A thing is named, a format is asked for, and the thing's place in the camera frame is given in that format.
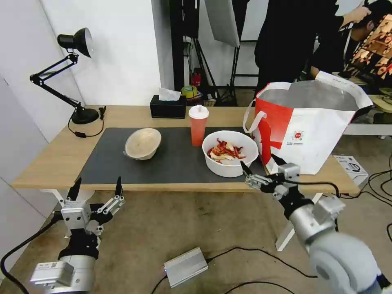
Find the black clothing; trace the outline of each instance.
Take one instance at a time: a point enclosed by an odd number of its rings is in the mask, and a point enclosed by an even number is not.
[[[343,23],[336,0],[270,0],[255,49],[258,89],[293,82],[312,56],[316,35],[329,39]]]
[[[354,41],[350,38],[343,59],[344,48],[346,46],[347,38],[349,38],[349,34],[350,30],[345,30],[336,34],[336,37],[328,42],[320,44],[309,64],[330,74],[334,71],[343,71],[345,63],[348,64],[353,58],[354,51],[359,44],[359,41]]]

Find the dark gray table mat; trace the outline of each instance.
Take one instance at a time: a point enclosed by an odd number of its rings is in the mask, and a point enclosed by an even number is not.
[[[206,135],[219,130],[243,132],[241,127],[209,127]],[[162,142],[150,160],[134,160],[123,154],[125,142],[136,128],[108,128],[104,131],[80,176],[83,184],[232,183],[244,176],[224,178],[210,171],[201,147],[191,145],[190,128],[157,128]],[[265,175],[259,159],[253,172]]]

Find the robotic hand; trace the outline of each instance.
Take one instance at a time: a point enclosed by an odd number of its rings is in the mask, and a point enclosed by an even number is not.
[[[317,273],[322,290],[334,294],[392,293],[390,282],[381,273],[366,244],[335,231],[335,219],[345,204],[337,197],[321,199],[314,204],[305,198],[295,182],[300,168],[274,156],[278,173],[268,176],[253,174],[241,162],[245,182],[252,188],[272,193],[292,222],[297,237],[309,254],[310,265]]]
[[[94,265],[99,254],[98,236],[103,231],[103,224],[110,221],[125,202],[121,177],[117,180],[114,198],[105,204],[78,201],[80,184],[81,179],[70,188],[67,199],[60,201],[61,215],[54,212],[68,227],[68,246],[59,253],[59,261],[37,264],[30,279],[42,286],[45,293],[88,293],[93,289]],[[93,220],[99,225],[91,231],[88,225]]]

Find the bag handle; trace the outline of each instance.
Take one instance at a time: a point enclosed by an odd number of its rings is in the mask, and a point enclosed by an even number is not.
[[[254,121],[253,121],[252,125],[250,126],[249,130],[246,128],[245,124],[246,124],[246,122],[248,120],[248,116],[249,116],[250,109],[252,108],[252,104],[255,101],[256,101],[256,99],[252,100],[252,102],[249,104],[249,106],[246,109],[245,114],[244,114],[244,121],[242,123],[242,128],[244,129],[244,132],[247,133],[247,134],[253,133],[253,131],[255,129],[257,129],[257,126],[260,123],[262,118],[267,118],[267,114],[265,112],[259,111],[259,113],[254,118]]]

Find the lamp arm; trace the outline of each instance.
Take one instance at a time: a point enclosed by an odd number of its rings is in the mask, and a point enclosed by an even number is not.
[[[63,63],[66,60],[70,60],[71,63],[66,65],[65,67],[57,70],[57,71],[51,71],[51,72],[47,72],[48,70],[54,68],[55,66]],[[71,99],[63,94],[61,94],[60,92],[56,91],[55,89],[49,87],[48,85],[45,84],[45,81],[50,79],[51,77],[59,74],[60,72],[70,68],[71,66],[75,65],[78,63],[78,55],[75,53],[71,53],[68,56],[66,56],[65,58],[63,58],[62,60],[56,62],[55,64],[45,68],[44,70],[40,71],[39,73],[33,74],[30,76],[30,81],[32,83],[34,83],[37,86],[40,86],[41,88],[43,88],[44,90],[48,91],[50,94],[53,94],[54,96],[60,98],[61,100],[63,100],[64,102],[70,104],[72,107],[74,108],[79,108],[81,107],[80,102],[77,102],[74,99]]]

